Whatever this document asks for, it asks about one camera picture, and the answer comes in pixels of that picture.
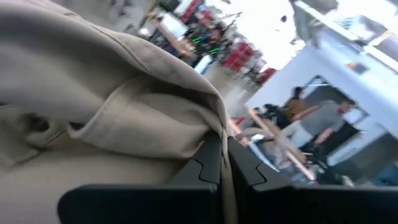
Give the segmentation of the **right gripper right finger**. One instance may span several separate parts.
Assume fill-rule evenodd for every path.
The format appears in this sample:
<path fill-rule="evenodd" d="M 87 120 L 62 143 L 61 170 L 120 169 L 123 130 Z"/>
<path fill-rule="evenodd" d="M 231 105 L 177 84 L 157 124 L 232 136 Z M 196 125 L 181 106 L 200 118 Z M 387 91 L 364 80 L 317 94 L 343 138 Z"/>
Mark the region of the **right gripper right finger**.
<path fill-rule="evenodd" d="M 398 187 L 295 184 L 233 137 L 228 153 L 239 224 L 398 224 Z"/>

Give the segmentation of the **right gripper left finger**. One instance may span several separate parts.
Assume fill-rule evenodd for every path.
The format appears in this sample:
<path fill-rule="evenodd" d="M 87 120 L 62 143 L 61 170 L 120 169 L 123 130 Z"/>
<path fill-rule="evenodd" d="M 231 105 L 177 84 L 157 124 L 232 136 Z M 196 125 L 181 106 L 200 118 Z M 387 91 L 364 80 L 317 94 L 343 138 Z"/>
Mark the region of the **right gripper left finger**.
<path fill-rule="evenodd" d="M 58 201 L 61 224 L 222 224 L 221 138 L 207 132 L 195 155 L 162 185 L 90 184 Z"/>

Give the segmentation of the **beige garment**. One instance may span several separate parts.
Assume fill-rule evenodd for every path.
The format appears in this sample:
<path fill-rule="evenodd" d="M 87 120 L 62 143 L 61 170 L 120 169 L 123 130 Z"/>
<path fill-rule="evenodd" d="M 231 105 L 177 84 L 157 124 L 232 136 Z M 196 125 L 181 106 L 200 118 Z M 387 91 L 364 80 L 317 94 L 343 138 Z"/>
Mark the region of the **beige garment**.
<path fill-rule="evenodd" d="M 162 185 L 221 138 L 222 224 L 238 224 L 221 95 L 192 67 L 51 0 L 0 0 L 0 224 L 61 224 L 90 184 Z"/>

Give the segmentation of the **person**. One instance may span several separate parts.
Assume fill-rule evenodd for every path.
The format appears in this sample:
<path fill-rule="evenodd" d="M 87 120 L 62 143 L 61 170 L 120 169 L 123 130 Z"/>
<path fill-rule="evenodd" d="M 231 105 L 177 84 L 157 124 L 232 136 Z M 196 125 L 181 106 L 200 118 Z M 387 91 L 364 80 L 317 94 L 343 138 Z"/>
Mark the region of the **person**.
<path fill-rule="evenodd" d="M 339 131 L 345 122 L 344 115 L 355 102 L 351 99 L 336 103 L 324 100 L 294 116 L 294 122 L 282 130 L 291 143 L 300 148 L 315 138 L 314 144 L 325 142 L 333 133 Z"/>
<path fill-rule="evenodd" d="M 292 96 L 285 105 L 285 113 L 289 117 L 290 122 L 294 123 L 310 113 L 319 109 L 319 105 L 306 107 L 302 99 L 303 87 L 296 86 L 292 91 Z"/>

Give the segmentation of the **red chairs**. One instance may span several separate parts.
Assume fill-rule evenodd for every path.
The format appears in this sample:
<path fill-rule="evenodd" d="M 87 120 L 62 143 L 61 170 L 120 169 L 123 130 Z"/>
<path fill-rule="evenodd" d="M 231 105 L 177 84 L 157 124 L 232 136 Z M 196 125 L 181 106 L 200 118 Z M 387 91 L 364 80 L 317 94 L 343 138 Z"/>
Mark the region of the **red chairs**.
<path fill-rule="evenodd" d="M 262 58 L 261 51 L 246 42 L 235 44 L 223 60 L 223 65 L 238 79 L 255 86 L 262 86 L 277 72 Z"/>

